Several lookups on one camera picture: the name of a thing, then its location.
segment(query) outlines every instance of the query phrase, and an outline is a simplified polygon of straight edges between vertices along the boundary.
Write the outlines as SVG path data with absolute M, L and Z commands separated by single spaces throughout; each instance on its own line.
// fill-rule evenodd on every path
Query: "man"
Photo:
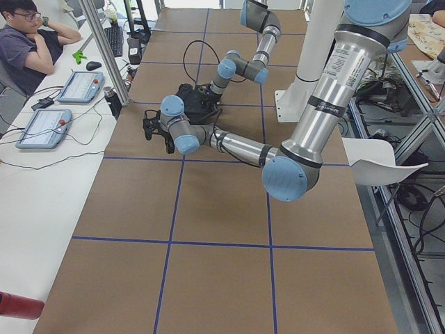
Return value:
M 6 20 L 0 29 L 0 61 L 10 78 L 32 95 L 62 54 L 63 45 L 81 39 L 78 31 L 41 17 L 33 0 L 0 0 Z M 39 29 L 47 26 L 53 31 Z
M 434 23 L 445 26 L 445 0 L 432 0 L 420 10 L 420 13 L 431 15 Z

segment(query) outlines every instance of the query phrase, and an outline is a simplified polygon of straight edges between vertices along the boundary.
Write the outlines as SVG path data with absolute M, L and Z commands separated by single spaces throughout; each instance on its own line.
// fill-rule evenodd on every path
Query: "black cloth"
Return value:
M 432 0 L 422 7 L 420 13 L 434 15 L 438 10 L 445 10 L 445 0 Z
M 38 33 L 43 36 L 54 64 L 63 51 L 57 32 L 39 29 Z M 37 47 L 25 33 L 7 24 L 0 29 L 0 60 L 10 78 L 27 95 L 32 95 L 46 76 L 45 73 L 24 67 L 26 57 L 31 51 L 37 51 Z

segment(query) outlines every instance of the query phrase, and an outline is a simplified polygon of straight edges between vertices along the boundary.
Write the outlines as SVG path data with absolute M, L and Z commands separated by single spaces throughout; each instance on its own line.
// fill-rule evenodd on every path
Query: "tablet device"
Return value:
M 69 109 L 37 109 L 15 146 L 17 148 L 54 148 L 65 135 Z
M 60 103 L 89 103 L 98 94 L 104 73 L 75 71 L 71 73 L 57 100 Z

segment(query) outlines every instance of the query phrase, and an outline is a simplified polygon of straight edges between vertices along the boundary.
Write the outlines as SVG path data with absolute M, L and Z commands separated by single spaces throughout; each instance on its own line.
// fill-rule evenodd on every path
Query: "white desk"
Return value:
M 90 35 L 88 24 L 84 24 L 80 32 L 83 40 L 65 46 L 54 74 L 48 75 L 38 90 L 63 86 L 72 70 L 85 70 L 88 61 L 101 61 L 96 43 L 91 40 L 83 51 L 88 59 L 76 64 L 72 54 Z M 127 43 L 124 41 L 124 55 L 127 54 L 125 47 Z M 122 58 L 116 61 L 119 68 L 125 66 Z M 97 70 L 104 73 L 103 86 L 112 86 L 105 65 Z M 54 90 L 32 97 L 13 124 L 25 127 L 33 114 L 31 106 L 51 92 Z M 75 118 L 103 96 L 103 92 L 99 92 L 89 105 L 60 106 L 71 109 Z M 56 102 L 50 108 L 58 106 Z M 11 132 L 0 141 L 0 159 L 10 164 L 40 167 L 69 156 L 103 151 L 116 121 L 104 100 L 95 109 L 73 121 L 68 131 L 78 141 L 87 143 L 102 117 L 99 131 L 88 145 L 81 145 L 68 136 L 53 150 L 29 152 L 17 149 L 15 143 L 6 143 L 19 138 L 20 132 Z M 78 157 L 42 170 L 0 164 L 1 291 L 46 301 L 102 157 L 103 154 Z M 32 333 L 36 323 L 37 320 L 0 317 L 0 333 Z

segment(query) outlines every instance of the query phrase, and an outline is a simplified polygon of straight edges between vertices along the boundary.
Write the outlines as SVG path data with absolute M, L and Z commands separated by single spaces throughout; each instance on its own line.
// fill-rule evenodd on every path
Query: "keyboard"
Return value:
M 104 31 L 114 57 L 122 57 L 122 44 L 124 43 L 122 28 L 120 26 L 110 26 L 104 28 Z

